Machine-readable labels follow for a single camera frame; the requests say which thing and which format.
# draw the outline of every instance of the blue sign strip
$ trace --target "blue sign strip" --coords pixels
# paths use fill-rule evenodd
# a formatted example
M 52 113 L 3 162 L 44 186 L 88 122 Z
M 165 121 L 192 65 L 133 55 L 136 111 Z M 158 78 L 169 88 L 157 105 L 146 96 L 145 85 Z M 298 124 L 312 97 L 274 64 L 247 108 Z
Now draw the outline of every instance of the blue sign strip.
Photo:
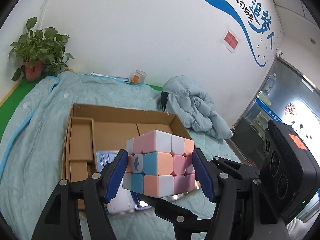
M 269 108 L 269 106 L 265 102 L 263 102 L 260 98 L 256 98 L 255 102 L 258 104 L 258 106 L 260 106 L 263 109 L 263 111 L 265 111 L 271 117 L 271 119 L 277 122 L 283 123 L 281 119 L 275 114 L 275 112 L 272 111 Z

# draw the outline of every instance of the red paper notice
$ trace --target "red paper notice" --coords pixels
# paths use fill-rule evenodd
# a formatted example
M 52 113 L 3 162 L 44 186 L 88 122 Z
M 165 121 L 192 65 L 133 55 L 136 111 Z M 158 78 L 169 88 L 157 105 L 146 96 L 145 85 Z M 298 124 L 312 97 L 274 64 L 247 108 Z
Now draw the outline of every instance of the red paper notice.
M 289 136 L 292 138 L 292 140 L 298 146 L 298 148 L 303 149 L 303 150 L 307 149 L 298 136 L 295 136 L 293 134 L 289 134 Z
M 231 48 L 236 49 L 239 41 L 232 35 L 231 32 L 228 32 L 224 40 L 231 46 Z

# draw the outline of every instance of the blue gripper pad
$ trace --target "blue gripper pad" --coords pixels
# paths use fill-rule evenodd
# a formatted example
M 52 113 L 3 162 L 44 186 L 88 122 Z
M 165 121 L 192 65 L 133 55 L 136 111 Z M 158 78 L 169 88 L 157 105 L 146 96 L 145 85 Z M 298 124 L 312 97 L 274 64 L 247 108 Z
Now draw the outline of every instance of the blue gripper pad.
M 127 166 L 128 152 L 120 150 L 103 179 L 104 188 L 106 189 L 104 198 L 107 203 L 110 203 L 111 199 L 116 197 Z
M 192 165 L 195 168 L 196 177 L 201 184 L 204 196 L 207 197 L 211 203 L 214 203 L 213 181 L 211 180 L 209 173 L 196 150 L 192 153 Z

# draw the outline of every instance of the potted plant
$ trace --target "potted plant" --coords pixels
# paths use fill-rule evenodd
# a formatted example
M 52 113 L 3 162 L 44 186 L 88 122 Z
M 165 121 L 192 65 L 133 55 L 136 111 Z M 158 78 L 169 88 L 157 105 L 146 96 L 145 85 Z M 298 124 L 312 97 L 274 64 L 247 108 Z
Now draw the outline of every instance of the potted plant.
M 65 71 L 68 68 L 66 62 L 74 58 L 70 53 L 65 53 L 68 35 L 58 34 L 53 27 L 32 31 L 31 28 L 36 22 L 36 17 L 28 19 L 27 32 L 10 45 L 13 49 L 9 53 L 9 58 L 15 52 L 23 60 L 23 65 L 13 75 L 13 81 L 18 80 L 21 73 L 28 82 L 39 80 L 42 73 L 44 76 L 48 74 L 56 76 Z

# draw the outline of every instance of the security camera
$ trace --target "security camera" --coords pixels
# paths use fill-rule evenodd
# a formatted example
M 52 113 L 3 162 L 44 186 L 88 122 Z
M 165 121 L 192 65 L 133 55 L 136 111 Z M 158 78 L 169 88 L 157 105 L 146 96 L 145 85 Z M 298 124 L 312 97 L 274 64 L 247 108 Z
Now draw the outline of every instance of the security camera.
M 276 48 L 276 50 L 277 50 L 277 57 L 280 57 L 283 54 L 281 49 Z

